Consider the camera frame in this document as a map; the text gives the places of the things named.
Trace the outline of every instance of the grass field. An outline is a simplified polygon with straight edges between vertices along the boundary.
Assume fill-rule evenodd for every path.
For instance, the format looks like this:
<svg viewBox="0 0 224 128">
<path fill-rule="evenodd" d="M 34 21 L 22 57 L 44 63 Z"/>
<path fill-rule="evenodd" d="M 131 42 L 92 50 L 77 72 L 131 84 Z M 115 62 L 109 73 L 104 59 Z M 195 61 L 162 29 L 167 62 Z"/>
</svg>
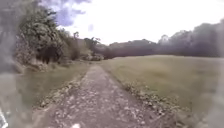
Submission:
<svg viewBox="0 0 224 128">
<path fill-rule="evenodd" d="M 58 67 L 47 72 L 29 72 L 17 76 L 17 87 L 24 104 L 28 107 L 39 106 L 52 91 L 62 88 L 65 82 L 85 75 L 88 63 L 75 62 L 69 68 Z"/>
<path fill-rule="evenodd" d="M 103 67 L 127 89 L 143 97 L 157 95 L 184 112 L 206 115 L 220 76 L 217 58 L 144 56 L 103 61 Z"/>
</svg>

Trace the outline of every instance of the field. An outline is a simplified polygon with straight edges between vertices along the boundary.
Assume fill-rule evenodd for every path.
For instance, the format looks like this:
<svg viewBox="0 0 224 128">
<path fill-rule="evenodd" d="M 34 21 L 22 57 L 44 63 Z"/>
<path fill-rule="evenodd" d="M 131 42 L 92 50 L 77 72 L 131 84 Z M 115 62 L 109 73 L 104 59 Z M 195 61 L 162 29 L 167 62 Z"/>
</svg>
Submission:
<svg viewBox="0 0 224 128">
<path fill-rule="evenodd" d="M 145 99 L 156 95 L 170 107 L 201 119 L 212 104 L 223 62 L 217 58 L 144 56 L 115 58 L 102 65 L 125 89 Z"/>
<path fill-rule="evenodd" d="M 17 76 L 16 85 L 24 104 L 28 107 L 36 107 L 40 106 L 51 92 L 63 88 L 65 82 L 73 78 L 81 79 L 88 68 L 88 63 L 75 62 L 68 68 L 57 67 L 47 72 L 29 72 Z"/>
</svg>

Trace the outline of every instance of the rocky path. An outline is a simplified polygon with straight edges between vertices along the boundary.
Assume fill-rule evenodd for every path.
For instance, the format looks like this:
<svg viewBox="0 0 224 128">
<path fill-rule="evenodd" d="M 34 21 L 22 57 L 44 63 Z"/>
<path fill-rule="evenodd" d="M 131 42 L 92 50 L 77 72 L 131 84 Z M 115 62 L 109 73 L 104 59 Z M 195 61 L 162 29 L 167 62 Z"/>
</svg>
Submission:
<svg viewBox="0 0 224 128">
<path fill-rule="evenodd" d="M 93 66 L 79 90 L 46 115 L 46 128 L 173 128 L 173 122 L 121 89 L 101 67 Z"/>
</svg>

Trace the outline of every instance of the dense trees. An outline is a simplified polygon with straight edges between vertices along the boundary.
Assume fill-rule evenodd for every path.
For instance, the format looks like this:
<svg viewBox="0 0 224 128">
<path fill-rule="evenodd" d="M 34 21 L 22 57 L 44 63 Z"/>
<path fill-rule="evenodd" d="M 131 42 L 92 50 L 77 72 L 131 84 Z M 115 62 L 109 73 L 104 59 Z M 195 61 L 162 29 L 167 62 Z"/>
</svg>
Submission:
<svg viewBox="0 0 224 128">
<path fill-rule="evenodd" d="M 203 23 L 193 31 L 181 30 L 173 36 L 163 35 L 158 43 L 143 40 L 110 44 L 104 50 L 106 58 L 152 54 L 223 57 L 224 20 L 218 24 Z"/>
</svg>

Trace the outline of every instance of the dirt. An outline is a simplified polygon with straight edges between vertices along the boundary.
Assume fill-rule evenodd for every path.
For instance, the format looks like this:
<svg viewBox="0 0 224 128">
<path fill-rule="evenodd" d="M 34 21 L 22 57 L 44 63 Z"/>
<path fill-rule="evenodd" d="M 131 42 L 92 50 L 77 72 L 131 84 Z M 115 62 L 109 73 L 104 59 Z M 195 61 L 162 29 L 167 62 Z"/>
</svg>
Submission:
<svg viewBox="0 0 224 128">
<path fill-rule="evenodd" d="M 170 114 L 158 115 L 101 67 L 92 66 L 80 88 L 45 113 L 39 128 L 174 128 Z"/>
</svg>

